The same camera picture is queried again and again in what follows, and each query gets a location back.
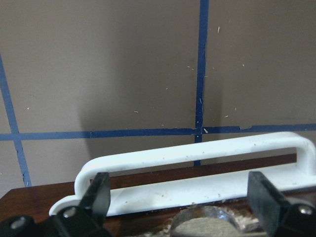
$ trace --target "bolt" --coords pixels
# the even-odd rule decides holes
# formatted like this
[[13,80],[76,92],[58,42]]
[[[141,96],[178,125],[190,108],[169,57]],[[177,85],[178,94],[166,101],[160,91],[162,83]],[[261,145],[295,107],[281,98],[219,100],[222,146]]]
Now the bolt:
[[74,207],[71,207],[64,212],[63,216],[65,218],[70,218],[70,217],[74,216],[75,213],[76,213],[76,209]]
[[313,210],[309,206],[301,205],[298,209],[304,215],[311,215],[313,213]]
[[17,228],[20,228],[25,224],[25,221],[26,221],[25,217],[21,216],[21,217],[19,217],[19,219],[12,222],[10,227],[11,227],[11,229],[14,229],[14,230]]

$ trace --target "screw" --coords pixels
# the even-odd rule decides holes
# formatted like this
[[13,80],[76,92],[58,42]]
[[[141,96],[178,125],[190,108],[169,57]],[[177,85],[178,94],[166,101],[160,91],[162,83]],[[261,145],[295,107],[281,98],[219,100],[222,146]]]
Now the screw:
[[313,213],[313,210],[309,206],[301,205],[298,209],[304,215],[311,215]]
[[64,212],[63,216],[65,218],[70,218],[70,217],[74,216],[75,213],[76,213],[76,209],[74,207],[71,207]]
[[21,216],[19,217],[19,219],[15,220],[14,222],[12,222],[12,224],[10,225],[11,229],[17,229],[22,227],[25,224],[25,217]]

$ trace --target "white handle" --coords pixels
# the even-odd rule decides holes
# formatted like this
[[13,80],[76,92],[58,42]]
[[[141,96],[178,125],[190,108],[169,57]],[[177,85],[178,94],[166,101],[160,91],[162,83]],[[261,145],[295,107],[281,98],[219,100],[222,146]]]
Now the white handle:
[[[56,202],[49,214],[78,205],[98,172],[116,172],[194,160],[295,147],[297,163],[259,168],[280,190],[316,185],[316,149],[296,133],[278,132],[198,144],[131,152],[93,159],[75,180],[75,195]],[[108,215],[157,210],[191,203],[207,203],[247,195],[249,170],[111,190]]]
[[82,197],[90,179],[98,172],[111,173],[293,147],[297,151],[297,167],[307,175],[316,175],[314,144],[293,132],[277,132],[96,158],[87,162],[76,177],[75,194]]

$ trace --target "vertical blue tape strip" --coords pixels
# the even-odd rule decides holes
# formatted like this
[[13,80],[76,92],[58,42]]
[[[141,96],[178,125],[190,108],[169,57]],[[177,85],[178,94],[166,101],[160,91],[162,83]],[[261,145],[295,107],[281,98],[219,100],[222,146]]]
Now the vertical blue tape strip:
[[10,129],[11,129],[11,134],[16,134],[16,136],[12,136],[12,137],[14,138],[13,142],[14,142],[14,146],[16,149],[16,153],[17,153],[17,157],[18,157],[24,185],[25,185],[25,187],[30,187],[32,185],[32,183],[31,183],[29,170],[28,170],[25,156],[24,156],[22,141],[21,141],[20,137],[18,136],[19,129],[18,129],[18,125],[16,122],[16,117],[15,117],[13,104],[12,104],[12,100],[11,100],[11,96],[10,96],[9,86],[8,86],[5,72],[4,72],[4,67],[3,67],[1,55],[0,55],[0,87],[1,87],[1,92],[2,92],[2,97],[3,97],[3,101],[4,101],[6,114],[8,117]]
[[[203,134],[203,91],[206,67],[205,50],[207,41],[208,5],[209,0],[200,0],[196,97],[196,129],[200,131],[200,134],[195,136],[195,143],[202,141]],[[201,162],[199,160],[194,162],[194,166],[198,165],[201,165]]]

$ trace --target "brown surface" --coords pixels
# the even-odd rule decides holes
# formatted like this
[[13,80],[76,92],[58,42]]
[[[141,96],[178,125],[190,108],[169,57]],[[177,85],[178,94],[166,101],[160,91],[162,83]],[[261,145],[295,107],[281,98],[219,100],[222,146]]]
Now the brown surface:
[[[261,158],[254,160],[235,161],[222,164],[204,165],[174,169],[170,171],[157,171],[150,173],[118,176],[111,178],[112,189],[142,185],[148,183],[164,182],[169,180],[232,172],[242,169],[251,169],[275,164],[295,162],[295,155],[280,156],[278,158]],[[59,199],[74,194],[74,184],[62,183],[30,188],[14,189],[0,199],[0,221],[14,215],[30,215],[37,222],[48,217],[50,207]],[[296,193],[290,196],[306,199],[316,205],[316,188]],[[238,210],[249,210],[244,200],[213,203],[218,206],[227,206]],[[168,223],[179,212],[180,208],[147,213],[128,214],[107,219],[105,226],[115,236],[135,235],[152,230]]]

